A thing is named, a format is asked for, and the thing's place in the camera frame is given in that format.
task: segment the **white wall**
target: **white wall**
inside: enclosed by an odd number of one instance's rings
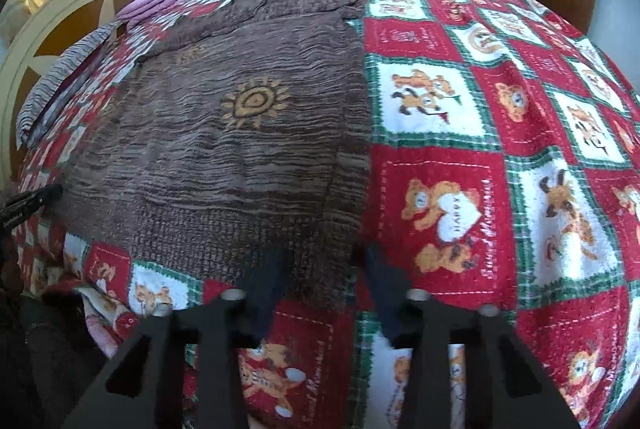
[[[640,91],[640,0],[596,0],[587,36]]]

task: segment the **teddy bear print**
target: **teddy bear print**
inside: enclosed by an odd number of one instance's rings
[[[636,216],[638,220],[638,224],[636,224],[636,239],[638,240],[638,245],[640,245],[640,191],[633,185],[628,185],[622,190],[611,187],[611,190],[620,202],[620,206],[632,216]]]
[[[513,122],[522,122],[527,114],[529,99],[522,86],[507,86],[499,82],[495,85],[498,90],[498,100],[507,111],[507,115]]]
[[[113,281],[114,277],[116,277],[116,268],[115,266],[110,266],[105,262],[98,267],[96,272],[98,279],[95,282],[95,285],[100,288],[104,293],[107,292],[107,283]]]
[[[306,379],[306,374],[295,367],[284,369],[284,377],[278,369],[261,369],[249,362],[248,354],[240,355],[239,364],[244,387],[244,397],[251,398],[259,391],[276,400],[274,411],[283,418],[293,416],[293,407],[287,400],[290,389],[298,387]]]
[[[607,154],[607,148],[604,145],[604,132],[594,116],[590,112],[583,110],[579,105],[576,105],[576,107],[568,106],[567,110],[571,114],[575,128],[582,136],[582,141],[587,145],[602,149],[604,154]]]
[[[593,70],[586,69],[582,70],[582,78],[584,78],[589,83],[591,89],[594,92],[597,92],[601,98],[609,101],[613,92],[610,86],[600,75],[598,75]]]
[[[404,404],[404,390],[407,382],[409,382],[409,372],[411,370],[410,357],[396,357],[394,361],[394,378],[396,379],[396,387],[389,406],[386,408],[386,420],[389,426],[395,429],[398,427],[400,415],[402,414],[402,405]]]
[[[635,144],[638,141],[636,139],[636,136],[630,131],[620,126],[620,124],[615,120],[613,121],[613,125],[616,127],[616,130],[618,131],[618,134],[620,135],[620,139],[622,140],[622,143],[625,145],[625,149],[629,151],[629,153],[633,154],[634,151],[636,150]]]
[[[467,42],[473,49],[485,55],[506,51],[506,47],[502,44],[500,39],[493,35],[484,26],[477,26],[469,34]]]
[[[424,89],[428,94],[437,99],[454,96],[456,94],[456,90],[452,88],[451,83],[442,75],[431,78],[422,70],[412,70],[411,76],[393,75],[391,79],[396,88],[410,86],[415,89]]]
[[[405,194],[402,219],[415,219],[417,231],[438,225],[438,238],[452,243],[464,235],[478,222],[482,214],[478,210],[480,196],[477,190],[462,190],[455,182],[441,181],[427,187],[418,178],[409,181]]]
[[[391,98],[399,98],[400,106],[398,111],[407,116],[411,116],[411,110],[415,109],[422,114],[437,114],[441,111],[440,106],[431,98],[429,93],[418,94],[412,88],[405,88],[396,91]]]
[[[477,255],[471,250],[471,243],[454,243],[438,249],[432,243],[424,247],[415,257],[415,264],[422,273],[435,272],[444,268],[457,274],[478,267]]]
[[[571,247],[580,250],[588,259],[597,261],[598,257],[585,246],[593,247],[596,241],[591,223],[580,212],[580,206],[575,200],[570,181],[566,179],[566,173],[564,169],[558,172],[555,185],[549,186],[548,176],[538,183],[538,187],[545,193],[547,204],[545,217],[556,218],[561,213],[566,220],[566,225],[560,232],[560,240],[556,236],[546,240],[545,258],[553,261],[555,255],[560,255],[561,240],[568,236]]]
[[[285,345],[262,343],[256,349],[247,349],[247,357],[257,361],[266,362],[269,369],[289,367],[292,353]]]
[[[174,301],[171,298],[171,290],[168,287],[163,286],[160,288],[159,293],[154,293],[153,290],[149,290],[144,284],[136,283],[136,301],[140,303],[140,309],[143,316],[153,314],[158,305],[165,304],[170,307],[174,305]]]
[[[570,355],[567,381],[560,388],[560,394],[571,408],[580,427],[586,427],[590,420],[587,402],[605,375],[603,367],[597,367],[600,352],[590,345],[589,351],[579,351]]]

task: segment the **red square patch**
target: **red square patch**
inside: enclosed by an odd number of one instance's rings
[[[378,240],[392,265],[455,306],[515,308],[515,254],[502,155],[374,146],[384,152]]]
[[[51,150],[52,142],[43,139],[38,145],[36,152],[29,162],[29,170],[39,170],[42,167],[44,160],[46,160],[49,151]]]
[[[51,148],[49,149],[49,152],[47,153],[47,156],[44,158],[44,161],[42,163],[43,169],[51,169],[58,163],[60,155],[62,154],[62,151],[64,150],[65,145],[70,137],[70,131],[63,131],[53,139]]]
[[[561,34],[550,30],[547,26],[540,23],[530,21],[529,25],[532,29],[535,28],[533,31],[535,31],[535,33],[537,33],[540,38],[545,41],[546,44],[552,46],[556,50],[559,50],[559,52],[563,56],[580,56],[580,52],[576,49],[576,47],[573,46],[568,40],[566,40],[566,38],[564,38],[564,36],[562,36]]]
[[[128,303],[131,258],[126,250],[94,241],[84,261],[83,274],[104,293]]]
[[[126,341],[139,322],[140,318],[138,316],[134,315],[129,310],[125,310],[114,319],[113,330],[119,338]]]
[[[578,163],[558,114],[537,80],[525,78],[511,63],[471,70],[484,91],[505,153],[533,156],[558,145],[568,163]]]
[[[622,98],[622,91],[617,91],[617,93]],[[609,106],[600,104],[599,102],[598,111],[609,123],[613,136],[618,141],[620,147],[626,151],[626,155],[631,158],[635,167],[640,168],[640,136],[636,133],[634,125]]]
[[[569,67],[556,50],[547,50],[541,46],[523,41],[511,41],[524,61],[536,72],[542,82],[550,82],[557,88],[566,89],[574,94],[590,97],[589,90]]]
[[[22,274],[22,282],[24,283],[25,289],[31,286],[34,251],[34,248],[29,245],[24,245],[22,252],[18,250],[18,265],[20,266],[20,273]]]
[[[635,170],[585,169],[598,205],[618,234],[627,281],[640,279],[640,176]]]
[[[479,21],[480,16],[473,5],[457,3],[453,0],[429,0],[431,12],[439,22],[460,26],[471,21]]]
[[[353,313],[281,301],[271,334],[239,356],[247,404],[286,427],[340,428],[346,421]]]
[[[364,41],[368,52],[385,56],[462,62],[460,52],[438,23],[367,18]]]
[[[540,359],[581,427],[596,428],[623,356],[626,287],[588,299],[519,310],[518,334]]]
[[[562,35],[569,37],[571,39],[581,39],[584,34],[574,27],[569,21],[565,21],[558,14],[553,12],[548,12],[544,19],[548,22],[555,30],[558,30]]]
[[[25,224],[21,223],[13,229],[12,234],[14,234],[14,243],[16,245],[24,245],[24,242],[27,239],[25,228]]]
[[[601,54],[604,57],[604,60],[606,60],[608,66],[609,66],[609,70],[611,70],[613,72],[613,74],[618,79],[618,82],[623,86],[623,88],[625,88],[625,92],[632,91],[633,90],[633,86],[631,85],[631,83],[629,83],[629,81],[626,78],[626,76],[620,71],[620,69],[617,66],[617,64],[615,62],[613,62],[613,60],[611,60],[611,57],[609,57],[606,53],[601,52]],[[636,108],[637,115],[636,115],[636,117],[634,117],[634,120],[636,122],[640,122],[640,106],[638,106],[638,104],[635,104],[635,108]]]
[[[223,291],[233,288],[230,284],[215,279],[207,279],[202,284],[202,304],[210,303],[217,298]]]
[[[52,223],[49,227],[49,239],[46,249],[53,259],[62,263],[62,248],[65,244],[66,228],[60,223]]]

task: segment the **bed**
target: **bed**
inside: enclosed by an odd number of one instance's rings
[[[26,153],[20,190],[56,181],[134,60],[180,15],[230,1],[187,0],[121,35]],[[581,427],[606,425],[640,376],[638,95],[588,38],[535,0],[369,0],[351,25],[364,41],[372,106],[364,238],[385,247],[415,287],[462,307],[498,305]],[[19,107],[17,84],[8,95]],[[6,109],[3,117],[8,171]],[[172,306],[187,308],[228,286],[39,216],[15,239],[26,287],[81,293],[107,354],[145,303],[170,291]],[[388,347],[365,288],[354,270],[343,310],[282,302],[270,338],[246,362],[275,362],[286,402],[252,390],[254,410],[288,427],[396,426],[410,353]],[[456,428],[463,357],[450,348]],[[195,348],[187,360],[196,363]],[[188,398],[194,388],[188,380]]]

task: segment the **brown striped blanket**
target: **brown striped blanket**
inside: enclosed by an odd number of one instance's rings
[[[54,215],[197,279],[288,248],[290,296],[341,306],[369,173],[364,0],[235,0],[138,59],[63,167]]]

